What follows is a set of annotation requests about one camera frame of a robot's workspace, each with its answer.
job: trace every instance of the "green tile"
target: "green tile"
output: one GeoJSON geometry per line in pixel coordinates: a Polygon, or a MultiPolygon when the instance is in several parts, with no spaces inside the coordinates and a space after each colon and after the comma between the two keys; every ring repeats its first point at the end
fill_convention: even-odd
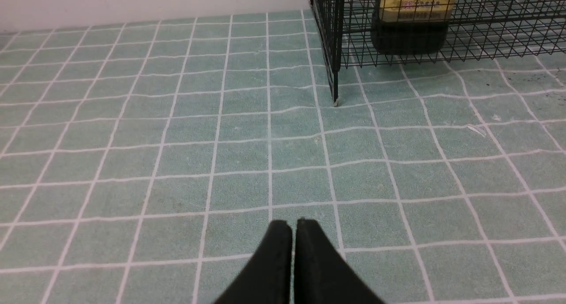
{"type": "Polygon", "coordinates": [[[77,102],[40,103],[32,112],[27,124],[61,123],[70,121],[78,105],[77,102]]]}
{"type": "Polygon", "coordinates": [[[41,302],[51,275],[49,271],[0,275],[0,302],[4,304],[41,302]]]}
{"type": "Polygon", "coordinates": [[[234,210],[265,206],[268,204],[268,190],[267,173],[214,176],[210,209],[234,210]]]}
{"type": "Polygon", "coordinates": [[[0,66],[18,66],[28,62],[34,51],[6,51],[0,52],[0,66]]]}
{"type": "Polygon", "coordinates": [[[185,72],[224,70],[225,56],[192,56],[188,57],[185,72]]]}
{"type": "Polygon", "coordinates": [[[17,126],[23,123],[32,105],[7,106],[0,111],[0,126],[17,126]]]}
{"type": "Polygon", "coordinates": [[[218,114],[220,93],[179,95],[173,116],[218,114]]]}
{"type": "Polygon", "coordinates": [[[209,39],[209,38],[227,38],[229,24],[197,24],[193,38],[209,39]]]}
{"type": "Polygon", "coordinates": [[[36,102],[45,92],[47,83],[24,83],[9,85],[0,95],[0,103],[36,102]]]}
{"type": "Polygon", "coordinates": [[[305,30],[303,29],[303,22],[301,20],[269,23],[270,36],[279,34],[301,34],[303,32],[305,32],[305,30]]]}
{"type": "Polygon", "coordinates": [[[149,181],[95,184],[83,217],[126,217],[142,212],[149,181]]]}
{"type": "Polygon", "coordinates": [[[273,141],[273,169],[289,169],[325,164],[320,136],[307,139],[273,141]]]}
{"type": "Polygon", "coordinates": [[[466,193],[518,193],[524,188],[505,159],[451,163],[466,193]]]}
{"type": "Polygon", "coordinates": [[[392,163],[401,199],[423,199],[459,195],[460,191],[445,163],[392,163]]]}
{"type": "Polygon", "coordinates": [[[102,62],[67,64],[59,74],[59,80],[94,79],[99,73],[102,62]]]}
{"type": "Polygon", "coordinates": [[[56,153],[43,182],[87,181],[95,177],[103,151],[56,153]]]}
{"type": "Polygon", "coordinates": [[[485,246],[427,247],[420,252],[437,300],[507,296],[485,246]]]}
{"type": "Polygon", "coordinates": [[[562,85],[558,84],[550,74],[545,72],[506,72],[505,77],[509,80],[509,84],[520,93],[564,88],[562,85]]]}
{"type": "Polygon", "coordinates": [[[2,71],[0,71],[0,84],[12,82],[18,73],[20,73],[20,68],[18,67],[3,68],[2,71]]]}
{"type": "Polygon", "coordinates": [[[199,284],[199,304],[213,303],[228,288],[248,259],[204,262],[199,284]]]}
{"type": "Polygon", "coordinates": [[[7,156],[0,159],[0,185],[35,183],[49,155],[7,156]]]}
{"type": "Polygon", "coordinates": [[[566,290],[566,255],[558,242],[496,244],[493,250],[515,296],[566,290]]]}
{"type": "Polygon", "coordinates": [[[493,125],[490,129],[506,153],[528,152],[535,149],[557,150],[556,145],[539,123],[493,125]]]}
{"type": "Polygon", "coordinates": [[[262,52],[266,50],[265,38],[231,38],[230,53],[262,52]]]}
{"type": "Polygon", "coordinates": [[[267,89],[250,89],[224,93],[223,114],[255,113],[267,111],[267,89]]]}
{"type": "Polygon", "coordinates": [[[156,42],[149,53],[150,57],[177,57],[187,54],[188,40],[181,42],[156,42]]]}
{"type": "Polygon", "coordinates": [[[137,225],[136,220],[81,223],[65,264],[126,262],[137,225]]]}
{"type": "Polygon", "coordinates": [[[175,264],[168,266],[138,266],[130,275],[122,303],[159,303],[164,300],[173,303],[188,303],[192,300],[192,288],[196,264],[175,264]]]}
{"type": "Polygon", "coordinates": [[[215,169],[218,173],[266,171],[267,168],[267,141],[218,144],[215,169]]]}
{"type": "Polygon", "coordinates": [[[116,299],[123,276],[121,268],[64,270],[47,300],[56,303],[108,303],[116,299]]]}
{"type": "Polygon", "coordinates": [[[118,42],[150,42],[153,40],[155,30],[155,27],[127,28],[122,31],[118,42]]]}
{"type": "Polygon", "coordinates": [[[72,225],[17,226],[0,251],[0,268],[56,266],[72,225]]]}
{"type": "Polygon", "coordinates": [[[348,253],[346,259],[356,274],[382,300],[388,303],[428,300],[414,252],[355,252],[348,253]]]}
{"type": "Polygon", "coordinates": [[[297,137],[320,133],[317,109],[299,108],[271,114],[271,136],[297,137]]]}
{"type": "Polygon", "coordinates": [[[561,236],[566,234],[566,192],[536,194],[538,203],[561,236]]]}
{"type": "Polygon", "coordinates": [[[73,53],[71,62],[105,60],[111,48],[111,46],[84,46],[78,48],[73,53]]]}
{"type": "Polygon", "coordinates": [[[330,163],[346,163],[363,159],[382,159],[382,148],[374,129],[353,129],[340,133],[327,133],[326,143],[330,163]],[[345,148],[363,148],[345,150],[345,148]]]}
{"type": "Polygon", "coordinates": [[[474,106],[487,123],[532,119],[517,95],[497,96],[473,100],[474,106]]]}
{"type": "Polygon", "coordinates": [[[141,71],[142,60],[116,60],[108,61],[100,73],[101,78],[110,76],[137,75],[141,71]]]}
{"type": "Polygon", "coordinates": [[[197,40],[192,42],[190,56],[202,56],[203,54],[226,54],[228,40],[197,40]]]}
{"type": "MultiPolygon", "coordinates": [[[[480,88],[476,86],[480,84],[483,84],[485,86],[485,83],[483,83],[482,81],[479,82],[469,81],[469,78],[467,76],[464,77],[464,80],[466,82],[467,91],[470,93],[471,96],[490,94],[489,90],[486,90],[483,87],[480,88]]],[[[411,83],[413,87],[416,89],[416,91],[419,93],[419,96],[430,96],[435,94],[447,94],[447,95],[459,95],[459,96],[465,95],[463,92],[462,82],[459,80],[456,74],[452,74],[452,73],[443,75],[440,78],[414,79],[411,81],[411,83]]]]}
{"type": "Polygon", "coordinates": [[[395,199],[385,163],[356,163],[332,168],[338,201],[358,199],[395,199]]]}
{"type": "Polygon", "coordinates": [[[100,179],[147,177],[153,172],[158,147],[111,149],[108,151],[100,179]]]}
{"type": "Polygon", "coordinates": [[[304,34],[292,34],[290,36],[269,37],[269,51],[299,50],[306,48],[307,45],[305,42],[304,34]]]}
{"type": "Polygon", "coordinates": [[[168,117],[173,102],[172,96],[147,97],[132,96],[126,105],[124,118],[168,117]]]}
{"type": "Polygon", "coordinates": [[[501,73],[495,71],[467,71],[461,72],[467,92],[470,96],[495,95],[513,93],[507,83],[501,77],[501,73]]]}
{"type": "Polygon", "coordinates": [[[336,218],[331,205],[306,205],[273,209],[273,219],[285,220],[293,232],[297,231],[297,219],[316,219],[331,244],[338,248],[336,218]]]}
{"type": "Polygon", "coordinates": [[[179,75],[173,76],[140,76],[134,88],[134,94],[163,95],[173,94],[179,82],[179,75]]]}
{"type": "Polygon", "coordinates": [[[39,50],[36,56],[31,60],[31,64],[65,62],[69,56],[71,56],[73,50],[73,48],[39,50]]]}
{"type": "Polygon", "coordinates": [[[308,66],[309,58],[306,51],[270,52],[269,67],[308,66]]]}
{"type": "Polygon", "coordinates": [[[428,125],[419,100],[379,103],[372,105],[380,127],[428,125]]]}
{"type": "Polygon", "coordinates": [[[29,188],[0,189],[0,223],[14,221],[30,191],[29,188]]]}
{"type": "Polygon", "coordinates": [[[428,129],[384,129],[381,135],[383,145],[391,160],[441,159],[428,129]]]}
{"type": "Polygon", "coordinates": [[[220,141],[267,139],[267,115],[224,116],[220,123],[220,141]]]}
{"type": "Polygon", "coordinates": [[[267,210],[210,215],[204,256],[253,253],[267,224],[267,210]]]}
{"type": "Polygon", "coordinates": [[[564,92],[549,92],[543,95],[526,95],[524,97],[537,119],[566,118],[564,111],[566,94],[564,92]]]}
{"type": "Polygon", "coordinates": [[[202,216],[145,219],[141,225],[134,260],[196,258],[202,227],[202,216]]]}
{"type": "Polygon", "coordinates": [[[237,22],[264,22],[265,14],[245,14],[245,15],[233,15],[232,21],[237,22]]]}
{"type": "Polygon", "coordinates": [[[118,44],[112,50],[110,59],[120,58],[145,58],[149,51],[149,43],[118,44]]]}
{"type": "Polygon", "coordinates": [[[273,175],[273,204],[332,201],[326,169],[288,171],[273,175]]]}
{"type": "Polygon", "coordinates": [[[80,100],[92,85],[92,81],[54,82],[44,97],[45,101],[80,100]]]}
{"type": "Polygon", "coordinates": [[[173,118],[169,123],[165,142],[214,141],[217,122],[216,117],[173,118]]]}
{"type": "Polygon", "coordinates": [[[313,84],[308,67],[280,68],[269,71],[269,84],[285,87],[306,87],[313,84]]]}
{"type": "Polygon", "coordinates": [[[222,72],[184,74],[179,92],[210,92],[222,89],[222,72]]]}
{"type": "Polygon", "coordinates": [[[157,31],[156,40],[182,40],[191,36],[192,25],[168,26],[162,25],[157,31]]]}
{"type": "Polygon", "coordinates": [[[6,50],[16,49],[39,49],[45,41],[47,35],[44,36],[18,36],[12,40],[6,50]]]}
{"type": "Polygon", "coordinates": [[[149,59],[142,74],[177,74],[182,71],[184,58],[154,58],[149,59]]]}
{"type": "Polygon", "coordinates": [[[51,81],[54,80],[61,64],[56,65],[32,65],[24,68],[20,76],[16,79],[17,82],[37,82],[37,81],[51,81]]]}
{"type": "Polygon", "coordinates": [[[83,37],[84,32],[70,32],[61,34],[52,34],[44,48],[59,48],[62,46],[78,46],[80,39],[83,37]]]}
{"type": "Polygon", "coordinates": [[[119,29],[89,31],[87,32],[87,35],[84,37],[81,45],[91,46],[98,44],[113,44],[116,42],[116,39],[118,38],[119,34],[120,34],[119,29]]]}
{"type": "Polygon", "coordinates": [[[122,111],[125,100],[125,97],[120,97],[119,99],[86,100],[79,107],[75,119],[117,118],[122,111]]]}
{"type": "Polygon", "coordinates": [[[165,121],[157,119],[132,119],[120,121],[112,146],[159,144],[165,129],[165,121]]]}
{"type": "Polygon", "coordinates": [[[463,199],[405,203],[403,208],[417,244],[482,239],[463,199]]]}
{"type": "Polygon", "coordinates": [[[204,211],[209,177],[156,179],[146,213],[184,213],[204,211]]]}
{"type": "Polygon", "coordinates": [[[314,107],[313,88],[271,87],[271,111],[287,110],[295,106],[314,107]]]}
{"type": "Polygon", "coordinates": [[[6,153],[47,151],[55,148],[64,125],[24,126],[6,153]]]}
{"type": "Polygon", "coordinates": [[[530,189],[559,188],[566,183],[566,156],[563,153],[521,155],[511,157],[511,161],[530,189]]]}
{"type": "Polygon", "coordinates": [[[424,104],[432,125],[475,125],[479,123],[467,100],[435,97],[426,99],[424,104]]]}
{"type": "Polygon", "coordinates": [[[522,239],[550,236],[544,219],[529,197],[471,198],[489,239],[522,239]]]}
{"type": "Polygon", "coordinates": [[[265,70],[266,52],[238,53],[228,57],[228,70],[265,70]]]}
{"type": "Polygon", "coordinates": [[[396,203],[358,203],[338,206],[344,247],[409,245],[396,203]]]}
{"type": "Polygon", "coordinates": [[[233,24],[231,38],[265,36],[265,23],[233,24]]]}
{"type": "Polygon", "coordinates": [[[491,138],[470,129],[435,129],[436,137],[448,159],[500,155],[491,138]]]}
{"type": "Polygon", "coordinates": [[[135,78],[102,79],[92,86],[89,97],[121,96],[130,92],[135,78]]]}
{"type": "Polygon", "coordinates": [[[157,175],[209,173],[212,149],[212,144],[166,146],[163,148],[157,175]]]}

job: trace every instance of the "white grout line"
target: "white grout line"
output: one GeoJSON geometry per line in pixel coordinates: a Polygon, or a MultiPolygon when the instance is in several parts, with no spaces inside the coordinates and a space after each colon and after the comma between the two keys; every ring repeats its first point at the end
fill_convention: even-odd
{"type": "Polygon", "coordinates": [[[331,165],[330,165],[330,157],[328,155],[328,147],[326,145],[326,137],[324,136],[324,123],[322,120],[322,114],[320,111],[320,106],[319,106],[319,101],[318,101],[318,95],[317,95],[317,85],[315,82],[315,72],[313,69],[313,60],[311,58],[311,53],[309,50],[309,37],[307,36],[307,26],[305,23],[305,13],[303,12],[303,10],[301,10],[301,17],[303,19],[303,29],[305,30],[304,34],[305,34],[305,44],[307,46],[307,57],[309,58],[309,65],[310,65],[310,70],[311,70],[311,81],[313,84],[313,95],[315,98],[315,107],[317,108],[317,114],[318,114],[318,121],[319,121],[319,127],[320,127],[320,133],[321,133],[321,142],[322,142],[322,147],[324,150],[324,160],[326,163],[326,170],[327,170],[327,175],[328,175],[328,185],[330,187],[330,195],[332,198],[332,207],[334,209],[334,222],[336,223],[336,236],[337,236],[337,240],[338,240],[338,252],[340,253],[340,255],[342,256],[343,259],[346,258],[346,255],[344,253],[344,240],[342,239],[342,226],[340,225],[340,215],[338,214],[338,204],[336,201],[336,191],[334,189],[334,180],[332,179],[332,170],[331,170],[331,165]]]}
{"type": "MultiPolygon", "coordinates": [[[[85,38],[85,36],[87,35],[87,32],[84,31],[82,38],[80,39],[79,43],[83,41],[83,39],[85,38]]],[[[69,57],[67,58],[67,61],[71,59],[71,57],[73,56],[73,54],[76,51],[76,47],[75,50],[73,50],[73,52],[69,55],[69,57]]],[[[61,68],[59,68],[59,71],[57,72],[57,74],[55,74],[55,77],[53,78],[53,80],[47,85],[47,87],[45,87],[45,90],[43,92],[43,94],[40,97],[40,100],[43,99],[45,97],[45,95],[47,95],[47,92],[49,91],[49,88],[51,87],[51,85],[53,84],[53,82],[55,82],[55,79],[61,74],[61,72],[63,71],[63,69],[65,68],[65,65],[61,66],[61,68]]],[[[16,138],[16,134],[18,133],[19,129],[26,124],[26,122],[30,119],[32,112],[34,111],[34,109],[37,107],[37,105],[33,106],[30,111],[28,111],[28,114],[26,116],[26,118],[24,119],[24,121],[22,122],[22,124],[20,125],[20,127],[17,127],[14,130],[14,133],[12,133],[12,137],[10,138],[10,140],[6,143],[6,146],[4,147],[4,150],[2,151],[2,153],[0,153],[0,158],[6,153],[6,150],[8,149],[8,147],[10,147],[10,145],[12,144],[12,142],[14,141],[14,139],[16,138]]],[[[79,109],[79,105],[77,105],[76,109],[75,109],[75,114],[79,109]]],[[[65,126],[65,129],[63,129],[61,135],[59,136],[59,139],[55,145],[55,149],[57,149],[57,147],[59,146],[59,144],[61,143],[61,140],[63,139],[63,136],[65,135],[65,132],[67,130],[67,127],[69,125],[65,126]]],[[[34,183],[34,185],[31,187],[32,189],[30,190],[30,193],[28,194],[28,196],[26,197],[26,199],[24,200],[24,203],[22,204],[22,207],[20,208],[20,210],[18,211],[18,214],[16,215],[16,217],[14,218],[14,223],[17,223],[20,220],[20,217],[22,217],[22,214],[24,213],[24,211],[26,210],[27,205],[30,203],[30,200],[32,199],[32,196],[34,195],[35,191],[37,190],[37,187],[39,186],[39,184],[41,183],[41,179],[43,179],[44,175],[45,175],[45,171],[47,171],[47,168],[49,166],[49,164],[51,163],[51,161],[53,160],[53,156],[55,156],[55,152],[51,153],[51,155],[49,155],[49,158],[47,159],[47,161],[45,162],[45,165],[43,166],[43,169],[41,169],[41,172],[39,174],[39,176],[37,177],[36,182],[34,183]]],[[[14,231],[14,226],[10,226],[8,228],[8,231],[6,232],[6,234],[4,235],[4,238],[2,239],[2,242],[0,242],[0,251],[2,251],[2,249],[4,248],[4,246],[6,245],[6,241],[8,240],[8,238],[10,237],[10,234],[12,234],[12,232],[14,231]]]]}
{"type": "Polygon", "coordinates": [[[230,53],[230,37],[232,36],[232,21],[234,16],[230,16],[230,26],[228,28],[228,44],[226,45],[226,58],[224,59],[224,72],[222,73],[222,84],[220,87],[220,105],[218,106],[218,120],[216,121],[216,136],[214,137],[214,148],[212,149],[212,162],[210,163],[210,178],[208,181],[207,201],[204,208],[203,229],[200,233],[199,260],[196,264],[195,283],[192,289],[192,304],[196,304],[199,298],[200,274],[203,269],[202,258],[204,257],[204,245],[206,244],[206,233],[208,226],[208,216],[210,213],[210,201],[212,199],[212,183],[214,181],[214,170],[216,169],[216,155],[218,152],[218,139],[220,137],[220,121],[222,119],[222,105],[224,104],[224,87],[226,84],[226,73],[228,72],[228,58],[230,53]]]}
{"type": "MultiPolygon", "coordinates": [[[[430,117],[428,116],[428,109],[427,109],[426,104],[425,104],[425,99],[420,97],[418,91],[414,88],[410,79],[407,77],[407,74],[405,72],[403,65],[399,65],[399,67],[401,69],[403,77],[407,80],[409,87],[415,93],[416,97],[418,97],[419,100],[421,101],[421,105],[422,105],[423,110],[424,110],[424,116],[426,117],[428,126],[430,127],[430,132],[431,132],[432,138],[434,139],[434,143],[436,145],[436,148],[438,149],[440,156],[442,157],[442,160],[446,163],[446,166],[449,169],[452,177],[454,178],[455,183],[458,186],[460,193],[463,195],[463,199],[464,199],[466,205],[468,206],[468,208],[469,208],[469,210],[470,210],[470,212],[471,212],[471,214],[472,214],[472,216],[475,220],[475,223],[478,227],[479,234],[482,236],[483,241],[486,241],[487,250],[489,250],[489,253],[491,255],[493,263],[495,264],[495,267],[497,269],[497,273],[499,274],[499,278],[501,278],[501,282],[503,283],[503,287],[505,288],[505,291],[507,292],[509,297],[512,298],[512,302],[514,304],[517,304],[517,300],[515,300],[515,294],[513,294],[513,290],[511,290],[511,287],[509,286],[509,282],[507,282],[507,277],[505,277],[505,273],[503,272],[503,268],[501,268],[501,265],[499,264],[499,260],[497,259],[495,252],[493,251],[493,247],[491,246],[491,244],[489,244],[489,242],[487,242],[489,239],[487,238],[487,234],[485,233],[485,230],[483,230],[483,226],[482,226],[481,222],[479,221],[478,213],[475,210],[474,206],[471,204],[471,201],[470,201],[470,199],[469,199],[469,197],[468,197],[458,175],[455,173],[450,162],[448,161],[446,154],[444,153],[444,149],[442,149],[442,147],[440,146],[440,143],[438,142],[438,138],[436,137],[436,133],[435,133],[434,129],[432,128],[432,122],[430,120],[430,117]]],[[[462,80],[464,94],[468,95],[466,87],[463,83],[463,79],[462,79],[461,76],[460,76],[460,79],[462,80]]]]}
{"type": "Polygon", "coordinates": [[[272,150],[272,135],[271,135],[271,78],[269,78],[269,15],[265,13],[265,62],[267,65],[267,187],[268,198],[267,204],[269,206],[268,219],[269,222],[273,220],[273,150],[272,150]]]}
{"type": "MultiPolygon", "coordinates": [[[[155,37],[157,36],[157,31],[158,31],[158,29],[159,29],[159,25],[157,25],[156,30],[155,30],[155,34],[153,35],[153,38],[154,38],[154,39],[155,39],[155,37]]],[[[116,38],[116,42],[118,42],[118,40],[119,40],[119,38],[121,37],[121,35],[122,35],[122,33],[120,32],[120,34],[119,34],[118,37],[116,38]]],[[[147,56],[149,56],[149,53],[150,53],[150,51],[151,51],[152,46],[153,46],[153,44],[150,45],[149,50],[148,50],[148,52],[147,52],[147,56]]],[[[144,68],[144,66],[145,66],[146,61],[147,61],[147,60],[144,60],[143,64],[142,64],[141,67],[140,67],[140,70],[139,70],[138,74],[140,74],[140,73],[143,71],[143,68],[144,68]]],[[[103,70],[103,66],[100,68],[100,70],[99,70],[99,72],[98,72],[98,74],[97,74],[97,77],[100,76],[102,70],[103,70]]],[[[139,78],[139,76],[134,79],[134,82],[133,82],[133,84],[132,84],[132,86],[131,86],[131,88],[130,88],[130,93],[133,92],[134,87],[135,87],[135,85],[136,85],[136,82],[137,82],[138,78],[139,78]]],[[[53,272],[53,275],[51,276],[51,280],[49,281],[49,285],[48,285],[47,289],[45,290],[44,296],[43,296],[43,298],[42,298],[42,300],[41,300],[41,304],[45,304],[45,303],[47,302],[47,300],[49,299],[49,296],[50,296],[50,294],[51,294],[51,290],[53,289],[53,285],[55,284],[55,280],[57,280],[57,276],[59,275],[59,271],[60,271],[59,267],[63,266],[63,264],[64,264],[64,262],[65,262],[65,257],[67,256],[67,252],[69,251],[69,248],[70,248],[70,246],[71,246],[71,242],[73,241],[73,238],[75,237],[75,233],[77,232],[77,229],[78,229],[78,227],[79,227],[79,223],[80,223],[79,220],[83,217],[84,210],[85,210],[85,208],[86,208],[87,205],[88,205],[89,199],[90,199],[90,197],[91,197],[92,191],[93,191],[94,186],[95,186],[95,182],[96,182],[96,181],[99,179],[99,177],[100,177],[100,173],[101,173],[101,171],[102,171],[102,169],[103,169],[103,165],[104,165],[104,163],[105,163],[105,161],[106,161],[106,157],[107,157],[107,155],[108,155],[108,151],[110,151],[109,148],[110,148],[110,146],[112,145],[112,141],[114,140],[114,136],[115,136],[116,131],[117,131],[117,129],[118,129],[118,125],[119,125],[120,118],[122,117],[122,115],[124,115],[124,112],[125,112],[125,110],[126,110],[126,105],[128,104],[129,99],[130,99],[130,95],[128,94],[128,96],[126,96],[126,100],[125,100],[124,103],[122,104],[122,109],[121,109],[121,111],[120,111],[120,113],[119,113],[119,116],[116,118],[116,121],[115,121],[115,124],[114,124],[114,128],[113,128],[113,130],[112,130],[110,139],[108,140],[107,148],[105,149],[105,151],[104,151],[104,153],[103,153],[103,157],[100,159],[100,163],[99,163],[98,169],[97,169],[97,171],[96,171],[96,173],[95,173],[95,179],[93,180],[93,182],[91,183],[91,185],[90,185],[89,188],[88,188],[87,195],[86,195],[86,197],[84,198],[84,201],[83,201],[83,205],[81,206],[81,208],[80,208],[80,210],[79,210],[79,214],[77,215],[76,221],[75,221],[75,223],[73,224],[73,229],[71,230],[71,233],[69,234],[69,238],[67,239],[67,242],[65,243],[65,247],[63,248],[63,251],[61,252],[61,256],[59,257],[59,260],[58,260],[58,262],[57,262],[57,269],[55,269],[55,271],[53,272]]],[[[76,110],[75,113],[73,114],[73,118],[74,118],[74,117],[76,116],[76,114],[78,113],[78,109],[79,109],[79,107],[77,106],[77,110],[76,110]]]]}
{"type": "MultiPolygon", "coordinates": [[[[371,107],[370,101],[367,98],[366,91],[365,91],[365,89],[362,85],[362,80],[359,76],[358,68],[354,67],[354,71],[356,72],[356,78],[358,79],[359,88],[362,92],[363,99],[364,99],[364,101],[366,101],[367,107],[370,110],[371,120],[374,123],[374,129],[375,129],[375,132],[378,136],[378,142],[379,142],[379,145],[380,145],[382,152],[383,152],[383,158],[386,161],[388,161],[389,157],[387,155],[386,147],[383,143],[382,135],[379,132],[378,121],[375,118],[374,109],[373,109],[373,107],[371,107]]],[[[415,238],[413,237],[413,231],[411,230],[411,226],[409,225],[409,221],[407,220],[407,216],[405,215],[401,196],[399,194],[399,188],[397,186],[397,182],[395,181],[395,177],[394,177],[393,171],[391,169],[391,163],[386,162],[386,166],[387,166],[387,171],[388,171],[389,176],[390,176],[391,184],[393,185],[393,189],[394,189],[394,193],[395,193],[395,199],[398,203],[398,207],[399,207],[399,211],[400,211],[401,218],[402,218],[402,221],[403,221],[403,225],[405,226],[405,230],[407,231],[407,236],[409,238],[409,242],[411,243],[411,248],[412,248],[413,252],[415,253],[419,267],[421,268],[421,274],[422,274],[422,278],[423,278],[423,281],[424,281],[424,285],[426,286],[426,290],[427,290],[427,294],[428,294],[428,300],[430,300],[431,302],[434,302],[435,297],[434,297],[434,291],[432,290],[432,285],[430,283],[430,278],[428,277],[428,273],[427,273],[427,270],[426,270],[426,267],[425,267],[425,263],[423,262],[423,259],[421,257],[421,253],[419,252],[419,250],[417,248],[417,242],[415,241],[415,238]]]]}
{"type": "MultiPolygon", "coordinates": [[[[187,46],[187,51],[186,51],[185,56],[184,56],[181,72],[184,72],[184,67],[187,63],[188,54],[191,50],[192,36],[195,34],[195,28],[196,28],[195,24],[196,24],[197,20],[198,20],[198,18],[195,18],[194,24],[192,26],[191,39],[189,40],[189,43],[188,43],[188,46],[187,46]]],[[[151,177],[149,179],[149,184],[148,184],[148,187],[147,187],[147,191],[145,193],[144,202],[143,202],[143,205],[141,207],[140,219],[138,220],[138,225],[136,226],[136,232],[134,234],[134,240],[133,240],[132,245],[130,247],[130,253],[129,253],[129,256],[128,256],[128,264],[126,265],[126,268],[124,270],[124,275],[122,276],[122,282],[120,283],[119,292],[118,292],[118,295],[116,296],[116,304],[120,304],[122,302],[122,296],[123,296],[124,290],[126,288],[126,282],[128,280],[128,275],[130,273],[131,263],[134,261],[136,246],[138,245],[140,232],[142,230],[142,223],[143,223],[143,220],[144,220],[145,212],[147,211],[147,205],[149,203],[149,197],[151,195],[151,191],[153,189],[153,184],[154,184],[156,176],[157,176],[157,171],[159,169],[159,164],[160,164],[160,161],[161,161],[161,155],[163,154],[163,147],[165,146],[165,139],[167,137],[167,131],[169,129],[169,125],[170,125],[171,119],[173,117],[173,112],[175,111],[177,96],[178,96],[178,93],[179,93],[179,90],[180,90],[180,85],[181,85],[182,80],[183,80],[183,75],[180,75],[179,79],[177,81],[177,84],[176,84],[175,95],[173,97],[171,109],[169,110],[169,117],[168,117],[168,119],[165,123],[165,127],[164,127],[162,135],[161,135],[161,143],[159,144],[159,150],[157,152],[157,158],[156,158],[155,164],[153,166],[153,171],[152,171],[151,177]]]]}

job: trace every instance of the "bottle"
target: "bottle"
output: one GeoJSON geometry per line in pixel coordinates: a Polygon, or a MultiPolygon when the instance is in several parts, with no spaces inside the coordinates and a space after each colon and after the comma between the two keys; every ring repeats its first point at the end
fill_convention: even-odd
{"type": "Polygon", "coordinates": [[[376,0],[371,40],[380,54],[438,52],[446,40],[455,0],[376,0]]]}

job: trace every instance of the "yellow label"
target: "yellow label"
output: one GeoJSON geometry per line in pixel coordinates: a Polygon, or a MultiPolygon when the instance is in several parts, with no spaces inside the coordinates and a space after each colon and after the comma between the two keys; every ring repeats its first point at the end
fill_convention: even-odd
{"type": "Polygon", "coordinates": [[[380,19],[385,22],[427,22],[450,18],[455,0],[380,0],[380,19]]]}

